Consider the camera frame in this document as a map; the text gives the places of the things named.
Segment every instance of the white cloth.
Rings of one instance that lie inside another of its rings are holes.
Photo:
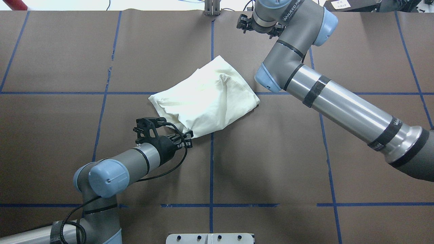
[[[157,113],[194,138],[224,129],[259,104],[242,76],[221,56],[174,87],[151,95]]]

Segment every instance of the white sticker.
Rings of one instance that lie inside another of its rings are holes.
[[[346,9],[351,7],[347,0],[339,0],[332,2],[332,5],[335,9]]]

